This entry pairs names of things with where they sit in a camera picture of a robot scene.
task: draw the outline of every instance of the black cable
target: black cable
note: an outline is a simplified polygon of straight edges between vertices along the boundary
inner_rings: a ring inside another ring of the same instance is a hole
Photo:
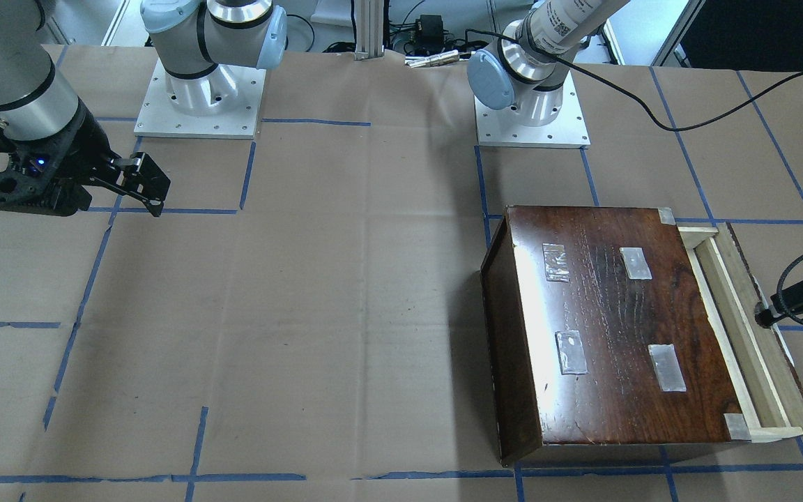
[[[310,31],[312,31],[312,42],[309,44],[309,48],[305,49],[305,51],[308,52],[308,51],[312,50],[312,47],[315,46],[315,26],[312,26],[312,23],[310,23],[309,20],[305,19],[303,16],[300,16],[299,14],[287,14],[287,17],[288,18],[301,19],[301,20],[303,20],[303,22],[305,22],[306,24],[309,25],[309,29],[310,29]]]
[[[353,53],[358,51],[358,26],[355,25],[355,0],[351,0],[351,42],[354,45]]]
[[[786,270],[783,271],[783,275],[780,276],[780,280],[777,283],[778,305],[775,306],[777,307],[777,310],[783,310],[783,313],[788,315],[788,317],[791,320],[796,321],[798,324],[803,326],[803,320],[797,318],[797,315],[795,315],[793,309],[790,309],[789,305],[786,305],[785,298],[783,297],[783,284],[785,284],[786,282],[786,277],[794,269],[794,267],[797,267],[797,265],[801,263],[801,261],[803,261],[803,254],[801,254],[800,257],[795,258],[795,260],[792,263],[790,263],[788,267],[786,267]]]
[[[426,0],[420,0],[420,2],[417,2],[417,5],[416,5],[416,6],[414,6],[414,7],[411,7],[411,9],[410,9],[410,10],[408,10],[408,15],[406,15],[406,16],[404,17],[404,20],[402,20],[401,24],[404,24],[404,23],[408,22],[408,17],[410,17],[410,16],[411,16],[411,14],[412,14],[412,13],[414,13],[414,9],[416,9],[416,8],[420,7],[420,4],[421,4],[421,3],[424,3],[424,2],[426,2]]]
[[[482,31],[481,29],[472,29],[472,28],[467,28],[466,31],[464,32],[464,38],[466,38],[467,41],[469,41],[469,39],[468,39],[469,32],[479,33],[481,35],[488,35],[490,37],[497,37],[497,38],[506,40],[507,42],[510,42],[511,44],[519,45],[519,41],[517,41],[516,38],[510,38],[510,37],[507,37],[505,35],[501,35],[500,33],[494,33],[493,31]],[[622,89],[621,86],[618,86],[618,85],[615,85],[612,82],[609,82],[608,80],[604,79],[604,77],[600,77],[599,75],[597,75],[596,73],[593,73],[592,71],[589,71],[589,70],[586,70],[586,69],[584,69],[584,68],[582,68],[580,66],[577,66],[577,64],[570,63],[569,61],[566,61],[566,60],[560,58],[557,55],[554,55],[554,54],[545,54],[545,55],[547,55],[549,58],[554,60],[556,63],[560,63],[560,64],[562,64],[562,66],[567,66],[571,70],[578,71],[578,73],[583,73],[584,75],[587,75],[587,76],[591,77],[592,79],[597,80],[597,82],[600,82],[600,83],[603,83],[603,84],[605,84],[607,86],[610,86],[612,89],[615,89],[616,91],[621,92],[625,96],[628,96],[628,98],[633,99],[635,102],[637,102],[637,105],[640,105],[641,108],[643,108],[643,111],[646,112],[647,115],[649,115],[650,120],[653,121],[653,123],[655,123],[657,126],[659,126],[659,128],[663,128],[663,130],[667,130],[667,131],[670,131],[670,132],[682,132],[682,131],[686,131],[686,130],[694,130],[694,128],[700,128],[700,127],[707,126],[708,124],[711,124],[711,123],[716,123],[717,121],[721,120],[722,118],[728,117],[728,116],[730,116],[732,114],[735,114],[736,112],[742,110],[742,108],[745,108],[746,106],[751,105],[757,99],[761,98],[761,96],[764,96],[768,92],[778,88],[778,86],[781,86],[781,85],[785,84],[786,82],[790,82],[791,80],[797,79],[797,77],[803,76],[803,70],[801,70],[798,73],[793,73],[790,76],[784,77],[784,79],[781,79],[780,82],[777,82],[774,85],[769,86],[767,89],[764,89],[760,93],[756,94],[755,96],[752,96],[752,98],[748,99],[746,102],[743,102],[741,105],[738,105],[738,106],[728,110],[727,112],[724,112],[723,114],[717,115],[717,117],[713,117],[711,119],[708,119],[707,121],[702,121],[702,123],[692,124],[691,126],[685,126],[685,127],[671,127],[671,126],[668,126],[666,124],[661,123],[661,121],[658,118],[656,118],[656,115],[654,115],[652,113],[652,111],[650,110],[650,106],[647,105],[646,102],[643,101],[643,99],[638,98],[638,96],[635,95],[634,93],[632,93],[631,91],[629,91],[627,89]]]

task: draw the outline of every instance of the floor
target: floor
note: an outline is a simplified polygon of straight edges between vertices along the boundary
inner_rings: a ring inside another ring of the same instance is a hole
[[[160,219],[103,191],[0,213],[0,500],[803,500],[803,439],[500,467],[477,279],[506,204],[666,206],[732,222],[771,291],[803,252],[803,79],[673,134],[577,77],[589,149],[488,149],[463,66],[287,54],[255,143],[137,140],[154,51],[50,51],[172,189]],[[596,71],[678,124],[777,78]]]

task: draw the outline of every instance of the robotic arm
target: robotic arm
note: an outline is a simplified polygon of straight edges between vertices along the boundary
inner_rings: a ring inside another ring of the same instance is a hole
[[[526,18],[507,25],[503,35],[473,54],[466,67],[479,101],[493,110],[508,108],[514,121],[540,127],[551,123],[564,105],[568,67],[554,57],[574,60],[581,39],[596,31],[629,0],[545,0]]]
[[[70,216],[89,209],[83,185],[137,198],[159,216],[169,178],[146,153],[121,158],[86,105],[33,38],[45,14],[0,0],[0,210]]]

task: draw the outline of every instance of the aluminum base plate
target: aluminum base plate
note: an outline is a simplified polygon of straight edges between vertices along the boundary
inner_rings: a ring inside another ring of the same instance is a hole
[[[176,110],[166,92],[166,71],[157,61],[138,121],[137,136],[149,137],[220,137],[220,139],[254,139],[259,123],[259,104],[265,86],[265,70],[229,66],[237,77],[239,102],[221,114],[185,115]]]
[[[580,149],[590,146],[587,124],[571,74],[563,83],[563,105],[556,120],[530,127],[516,122],[509,108],[491,110],[475,99],[475,128],[480,146],[522,146],[532,149]]]

